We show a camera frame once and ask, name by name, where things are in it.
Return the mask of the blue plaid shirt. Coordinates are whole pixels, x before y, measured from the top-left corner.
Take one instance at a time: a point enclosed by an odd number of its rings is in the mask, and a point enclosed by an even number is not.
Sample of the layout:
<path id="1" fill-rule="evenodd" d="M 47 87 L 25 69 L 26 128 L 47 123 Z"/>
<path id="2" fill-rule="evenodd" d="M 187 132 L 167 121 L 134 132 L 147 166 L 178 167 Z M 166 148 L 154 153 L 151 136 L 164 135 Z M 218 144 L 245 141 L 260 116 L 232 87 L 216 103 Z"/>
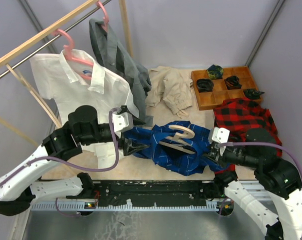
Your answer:
<path id="1" fill-rule="evenodd" d="M 170 125 L 187 127 L 195 133 L 195 137 L 185 140 L 190 144 L 190 150 L 193 151 L 193 154 L 187 154 L 160 144 L 161 141 L 169 143 L 170 140 L 167 137 L 172 137 L 177 132 L 170 129 Z M 235 165 L 228 163 L 226 167 L 221 167 L 203 155 L 210 150 L 209 133 L 210 130 L 207 128 L 191 124 L 189 121 L 176 120 L 163 126 L 155 125 L 152 129 L 134 127 L 124 132 L 124 136 L 135 143 L 148 146 L 148 148 L 134 153 L 134 156 L 151 159 L 156 165 L 184 176 L 201 174 L 205 167 L 209 167 L 215 175 L 223 172 L 235 172 Z"/>

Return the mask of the beige hanger front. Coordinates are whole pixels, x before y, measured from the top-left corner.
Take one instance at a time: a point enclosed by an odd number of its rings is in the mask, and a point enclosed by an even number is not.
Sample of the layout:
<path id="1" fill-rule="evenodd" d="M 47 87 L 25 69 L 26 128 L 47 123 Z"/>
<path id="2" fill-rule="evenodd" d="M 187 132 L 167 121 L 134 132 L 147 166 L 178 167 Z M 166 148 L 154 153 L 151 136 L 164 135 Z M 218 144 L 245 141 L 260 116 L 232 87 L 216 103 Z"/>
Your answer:
<path id="1" fill-rule="evenodd" d="M 181 151 L 186 154 L 195 154 L 194 151 L 185 148 L 185 146 L 191 146 L 184 139 L 192 139 L 195 137 L 195 132 L 184 126 L 179 126 L 171 124 L 168 126 L 171 130 L 176 130 L 174 136 L 167 136 L 165 139 L 170 140 L 170 142 L 160 141 L 159 144 L 165 147 L 169 147 L 174 150 Z"/>

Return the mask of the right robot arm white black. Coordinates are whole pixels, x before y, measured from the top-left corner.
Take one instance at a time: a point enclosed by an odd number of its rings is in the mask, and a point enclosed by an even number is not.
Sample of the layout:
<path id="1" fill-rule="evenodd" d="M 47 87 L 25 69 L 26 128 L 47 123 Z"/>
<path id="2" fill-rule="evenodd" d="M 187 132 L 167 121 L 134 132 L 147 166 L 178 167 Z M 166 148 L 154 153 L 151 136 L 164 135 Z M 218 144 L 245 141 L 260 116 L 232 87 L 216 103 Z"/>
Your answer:
<path id="1" fill-rule="evenodd" d="M 235 174 L 224 172 L 214 178 L 214 192 L 233 200 L 256 223 L 267 240 L 302 240 L 302 171 L 297 163 L 277 156 L 285 149 L 263 128 L 252 128 L 244 142 L 230 142 L 230 131 L 213 128 L 205 157 L 219 166 L 233 164 L 254 170 L 254 176 L 270 196 L 276 213 L 270 212 L 250 194 Z"/>

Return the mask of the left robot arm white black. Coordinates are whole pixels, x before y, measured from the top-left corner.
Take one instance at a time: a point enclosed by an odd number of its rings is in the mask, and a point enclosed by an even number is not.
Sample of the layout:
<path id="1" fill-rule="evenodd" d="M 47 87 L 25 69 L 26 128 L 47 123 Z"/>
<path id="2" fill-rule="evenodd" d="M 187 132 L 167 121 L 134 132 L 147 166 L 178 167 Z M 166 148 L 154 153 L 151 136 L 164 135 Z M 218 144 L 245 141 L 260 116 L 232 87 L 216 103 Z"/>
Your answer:
<path id="1" fill-rule="evenodd" d="M 145 122 L 134 116 L 123 105 L 109 111 L 108 123 L 98 122 L 97 110 L 82 105 L 68 115 L 68 121 L 46 137 L 42 144 L 21 164 L 0 177 L 0 214 L 15 216 L 34 204 L 58 198 L 87 199 L 95 192 L 90 172 L 113 170 L 119 163 L 119 152 L 129 156 L 147 145 L 133 143 L 124 132 Z M 115 162 L 106 168 L 85 168 L 69 162 L 82 154 L 82 146 L 112 142 Z M 81 170 L 81 173 L 64 180 L 41 181 L 40 177 L 59 164 Z"/>

